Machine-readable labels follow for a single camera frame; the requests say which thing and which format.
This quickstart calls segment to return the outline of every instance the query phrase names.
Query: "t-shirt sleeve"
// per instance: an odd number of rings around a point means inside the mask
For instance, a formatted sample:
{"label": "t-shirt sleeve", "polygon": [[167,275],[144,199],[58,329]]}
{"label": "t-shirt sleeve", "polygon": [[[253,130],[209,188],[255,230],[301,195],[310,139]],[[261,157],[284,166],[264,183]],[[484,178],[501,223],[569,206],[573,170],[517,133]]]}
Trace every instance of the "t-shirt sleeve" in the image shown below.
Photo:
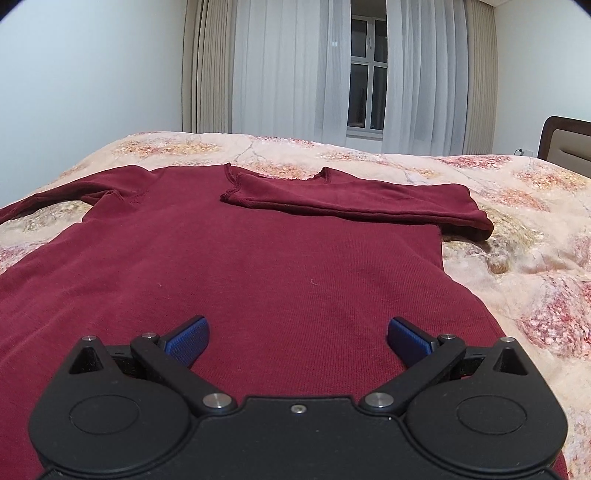
{"label": "t-shirt sleeve", "polygon": [[144,192],[157,178],[158,171],[137,165],[112,168],[36,193],[0,209],[0,224],[16,216],[67,200],[81,200],[95,205],[106,193],[117,192],[129,198]]}
{"label": "t-shirt sleeve", "polygon": [[443,233],[474,241],[490,237],[493,224],[459,184],[399,185],[362,180],[324,168],[313,181],[285,181],[252,174],[234,178],[222,201],[250,208],[301,215],[333,215],[351,220],[432,223]]}

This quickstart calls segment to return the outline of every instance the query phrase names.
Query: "bedspread pattern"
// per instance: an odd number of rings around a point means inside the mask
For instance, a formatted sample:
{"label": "bedspread pattern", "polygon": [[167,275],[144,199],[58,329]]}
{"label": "bedspread pattern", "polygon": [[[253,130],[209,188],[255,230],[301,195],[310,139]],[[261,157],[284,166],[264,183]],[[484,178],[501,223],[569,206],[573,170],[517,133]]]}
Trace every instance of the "bedspread pattern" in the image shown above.
{"label": "bedspread pattern", "polygon": [[[529,157],[414,157],[249,135],[152,132],[107,145],[39,191],[129,164],[152,170],[228,161],[284,178],[309,178],[329,166],[365,179],[469,187],[495,232],[478,244],[444,238],[446,273],[524,345],[569,418],[570,477],[591,478],[590,180]],[[0,274],[89,209],[63,202],[0,225]]]}

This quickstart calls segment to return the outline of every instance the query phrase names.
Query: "upholstered headboard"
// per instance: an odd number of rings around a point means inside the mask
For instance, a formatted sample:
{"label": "upholstered headboard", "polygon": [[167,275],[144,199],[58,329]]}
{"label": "upholstered headboard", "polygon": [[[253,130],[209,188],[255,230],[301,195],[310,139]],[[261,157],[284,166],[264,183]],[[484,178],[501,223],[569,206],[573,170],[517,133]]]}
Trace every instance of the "upholstered headboard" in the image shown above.
{"label": "upholstered headboard", "polygon": [[562,116],[548,118],[538,158],[591,178],[591,122]]}

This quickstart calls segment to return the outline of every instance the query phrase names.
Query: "window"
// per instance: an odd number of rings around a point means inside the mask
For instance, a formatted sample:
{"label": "window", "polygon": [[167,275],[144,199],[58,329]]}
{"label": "window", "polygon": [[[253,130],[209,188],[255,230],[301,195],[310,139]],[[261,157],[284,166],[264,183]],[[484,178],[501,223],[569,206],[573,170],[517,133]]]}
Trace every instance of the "window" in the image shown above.
{"label": "window", "polygon": [[388,77],[388,31],[385,20],[353,15],[351,80],[347,131],[379,137],[384,130]]}

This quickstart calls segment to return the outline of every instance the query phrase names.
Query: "blue gripper pad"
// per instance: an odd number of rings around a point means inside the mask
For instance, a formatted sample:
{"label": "blue gripper pad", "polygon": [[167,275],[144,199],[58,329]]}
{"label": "blue gripper pad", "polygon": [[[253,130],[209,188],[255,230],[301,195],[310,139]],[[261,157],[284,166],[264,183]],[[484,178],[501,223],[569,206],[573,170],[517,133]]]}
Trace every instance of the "blue gripper pad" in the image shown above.
{"label": "blue gripper pad", "polygon": [[427,336],[427,334],[425,336],[427,339],[421,338],[421,336],[401,323],[397,317],[390,320],[388,324],[388,345],[407,368],[433,353],[430,341],[434,339]]}
{"label": "blue gripper pad", "polygon": [[190,368],[209,343],[209,325],[205,317],[197,316],[164,335],[159,345],[164,352]]}

